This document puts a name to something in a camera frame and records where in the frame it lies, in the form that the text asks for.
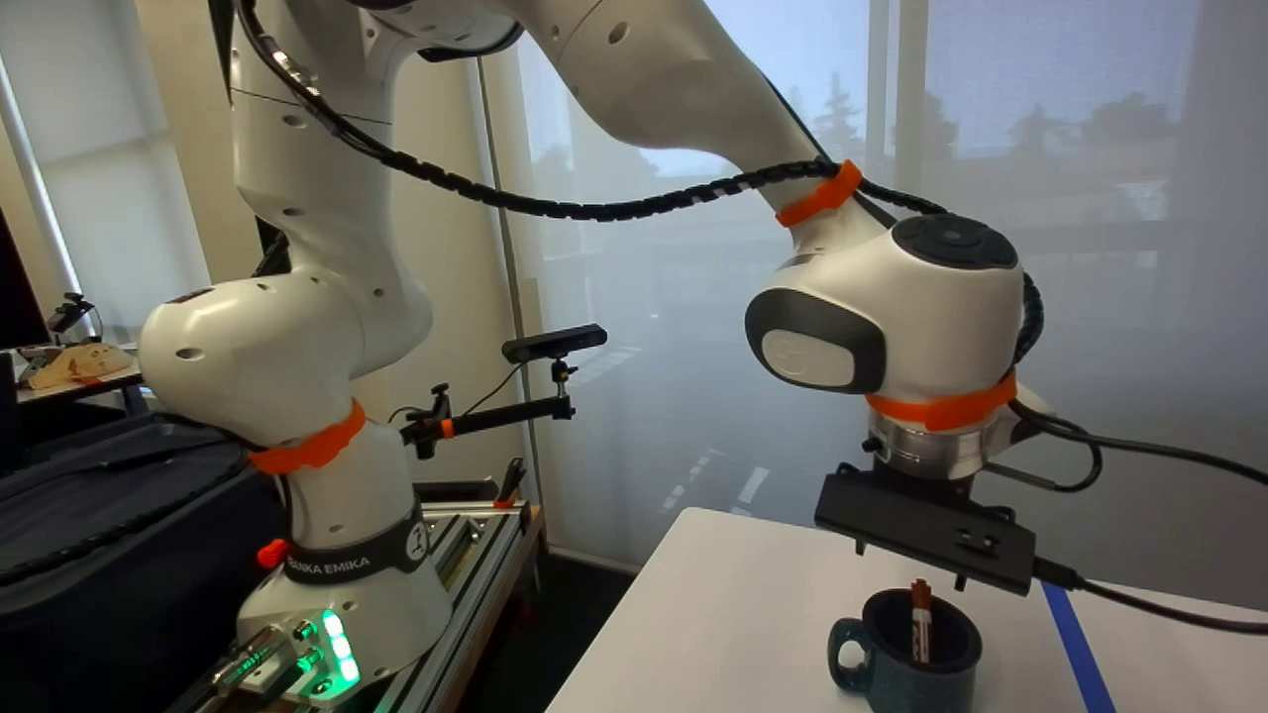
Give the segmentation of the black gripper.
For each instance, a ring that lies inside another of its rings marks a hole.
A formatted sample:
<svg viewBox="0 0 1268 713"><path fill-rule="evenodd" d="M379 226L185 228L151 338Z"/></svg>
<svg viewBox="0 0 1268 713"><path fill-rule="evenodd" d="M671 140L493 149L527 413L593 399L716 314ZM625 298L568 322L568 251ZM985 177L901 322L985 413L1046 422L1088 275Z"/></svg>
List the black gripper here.
<svg viewBox="0 0 1268 713"><path fill-rule="evenodd" d="M991 454L1016 444L1010 420L926 430L901 420L868 420L872 465L884 478L926 486L936 495L967 495Z"/></svg>

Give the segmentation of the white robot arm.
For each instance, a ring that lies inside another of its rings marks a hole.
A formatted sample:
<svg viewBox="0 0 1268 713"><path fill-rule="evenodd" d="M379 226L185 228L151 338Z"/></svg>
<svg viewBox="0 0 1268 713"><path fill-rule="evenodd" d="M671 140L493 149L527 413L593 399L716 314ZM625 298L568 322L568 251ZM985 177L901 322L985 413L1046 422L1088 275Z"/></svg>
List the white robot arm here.
<svg viewBox="0 0 1268 713"><path fill-rule="evenodd" d="M557 223L639 223L734 189L769 202L787 263L744 309L757 366L861 395L880 465L964 482L1017 440L1016 366L1032 281L1016 244L947 210L892 215L725 37L704 0L235 0L235 183L291 264L158 305L137 366L158 403L223 429L291 495L291 553L239 609L242 635L341 622L370 675L428 655L453 597L424 553L407 449L353 385L407 358L431 300L388 228L388 177ZM392 148L404 59L473 59L535 38L619 143L704 149L730 176L630 202L485 187Z"/></svg>

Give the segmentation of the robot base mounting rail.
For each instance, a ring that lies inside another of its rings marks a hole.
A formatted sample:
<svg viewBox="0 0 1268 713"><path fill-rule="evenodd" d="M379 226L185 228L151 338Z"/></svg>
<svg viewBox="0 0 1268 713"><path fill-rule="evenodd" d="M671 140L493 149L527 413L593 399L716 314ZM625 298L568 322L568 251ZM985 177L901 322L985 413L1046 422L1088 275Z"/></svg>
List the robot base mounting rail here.
<svg viewBox="0 0 1268 713"><path fill-rule="evenodd" d="M296 586L269 573L193 713L441 713L539 535L531 495L421 507L412 573Z"/></svg>

